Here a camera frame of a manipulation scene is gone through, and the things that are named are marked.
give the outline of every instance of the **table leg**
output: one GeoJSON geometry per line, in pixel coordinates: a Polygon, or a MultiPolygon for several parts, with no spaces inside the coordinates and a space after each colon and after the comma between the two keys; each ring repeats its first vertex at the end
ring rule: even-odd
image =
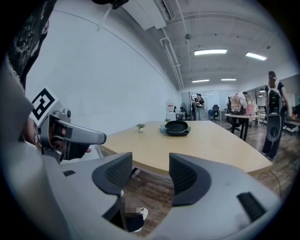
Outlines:
{"type": "Polygon", "coordinates": [[[249,126],[249,119],[245,119],[245,124],[246,124],[246,127],[245,127],[245,133],[244,133],[244,138],[243,140],[246,141],[246,138],[247,138],[247,132],[248,132],[248,126],[249,126]]]}
{"type": "Polygon", "coordinates": [[[244,132],[244,123],[245,123],[245,120],[244,120],[244,119],[242,119],[242,128],[241,128],[241,130],[240,130],[240,139],[242,139],[242,137],[243,137],[243,132],[244,132]]]}
{"type": "Polygon", "coordinates": [[[236,118],[231,118],[231,133],[234,134],[236,118]]]}

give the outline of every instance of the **pink object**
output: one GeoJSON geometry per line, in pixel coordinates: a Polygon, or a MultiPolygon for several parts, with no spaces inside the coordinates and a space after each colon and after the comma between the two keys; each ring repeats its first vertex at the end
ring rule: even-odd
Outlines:
{"type": "Polygon", "coordinates": [[[248,104],[246,107],[246,115],[253,116],[254,115],[254,105],[248,104]]]}

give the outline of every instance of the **human hand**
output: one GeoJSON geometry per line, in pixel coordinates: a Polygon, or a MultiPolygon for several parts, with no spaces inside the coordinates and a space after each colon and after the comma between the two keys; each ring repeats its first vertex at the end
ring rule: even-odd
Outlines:
{"type": "MultiPolygon", "coordinates": [[[[53,140],[54,126],[55,126],[55,125],[53,125],[52,130],[50,131],[50,141],[53,140]]],[[[63,136],[66,135],[66,128],[65,128],[65,127],[63,127],[63,128],[61,129],[61,134],[62,134],[63,136]]],[[[60,141],[56,141],[55,144],[58,144],[58,145],[60,146],[60,148],[63,149],[63,148],[65,147],[65,145],[66,145],[66,142],[60,140],[60,141]]],[[[86,150],[86,153],[89,153],[89,152],[92,152],[92,149],[88,148],[88,149],[86,150]]]]}

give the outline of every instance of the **wooden table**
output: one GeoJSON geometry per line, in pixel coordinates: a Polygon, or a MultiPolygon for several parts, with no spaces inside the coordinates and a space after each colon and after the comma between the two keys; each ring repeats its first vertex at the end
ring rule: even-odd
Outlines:
{"type": "Polygon", "coordinates": [[[101,149],[106,154],[132,152],[136,167],[168,175],[169,153],[180,153],[233,165],[250,174],[270,169],[272,163],[246,142],[211,121],[187,121],[185,137],[160,133],[165,122],[147,122],[145,131],[136,127],[109,135],[101,149]]]}
{"type": "Polygon", "coordinates": [[[248,126],[249,126],[249,119],[254,119],[254,118],[258,118],[258,115],[254,115],[254,116],[248,116],[248,115],[232,115],[230,113],[225,114],[225,116],[227,117],[231,117],[231,133],[234,134],[234,130],[235,130],[235,123],[236,123],[236,119],[237,118],[241,118],[242,119],[242,129],[240,130],[240,139],[243,138],[244,141],[246,141],[247,138],[247,132],[248,132],[248,126]]]}

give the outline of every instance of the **cable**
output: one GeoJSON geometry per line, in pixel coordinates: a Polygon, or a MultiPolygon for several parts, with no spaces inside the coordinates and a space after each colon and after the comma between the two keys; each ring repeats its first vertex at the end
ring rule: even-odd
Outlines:
{"type": "Polygon", "coordinates": [[[278,182],[278,184],[279,184],[279,197],[281,198],[281,186],[280,186],[280,182],[279,182],[279,180],[278,180],[278,178],[276,177],[276,175],[271,171],[271,170],[269,170],[274,176],[275,176],[275,178],[277,179],[277,182],[278,182]]]}
{"type": "Polygon", "coordinates": [[[106,17],[108,16],[109,12],[111,11],[112,7],[113,7],[112,4],[109,5],[108,10],[107,10],[106,13],[104,14],[104,16],[102,17],[102,19],[101,19],[101,21],[100,21],[100,23],[99,23],[99,25],[98,25],[98,31],[100,31],[100,29],[102,28],[102,24],[103,24],[103,22],[105,21],[106,17]]]}

